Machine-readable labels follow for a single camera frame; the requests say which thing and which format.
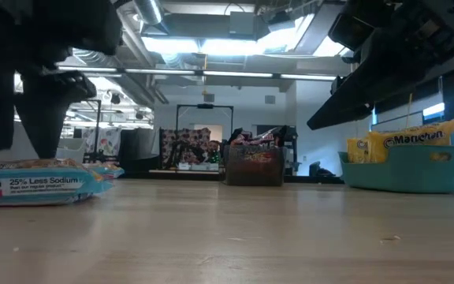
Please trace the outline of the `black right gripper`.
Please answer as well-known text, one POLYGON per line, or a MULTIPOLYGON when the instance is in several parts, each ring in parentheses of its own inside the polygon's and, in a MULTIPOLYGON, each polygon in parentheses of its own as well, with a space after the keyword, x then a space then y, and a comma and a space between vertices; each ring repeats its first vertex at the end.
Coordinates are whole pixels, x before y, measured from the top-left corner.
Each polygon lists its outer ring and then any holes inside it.
POLYGON ((366 118, 393 84, 421 81, 454 58, 454 0, 402 1, 363 48, 363 63, 337 77, 331 96, 307 121, 311 130, 366 118))

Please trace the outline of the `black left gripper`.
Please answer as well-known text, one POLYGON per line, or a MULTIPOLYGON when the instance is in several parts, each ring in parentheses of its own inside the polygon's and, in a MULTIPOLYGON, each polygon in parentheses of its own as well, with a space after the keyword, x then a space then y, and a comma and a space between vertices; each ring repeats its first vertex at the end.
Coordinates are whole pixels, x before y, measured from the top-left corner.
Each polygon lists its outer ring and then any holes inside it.
POLYGON ((97 95, 80 70, 57 64, 75 49, 115 54, 121 29, 108 0, 0 1, 0 151, 13 145, 14 73, 21 123, 38 157, 52 159, 70 105, 97 95))

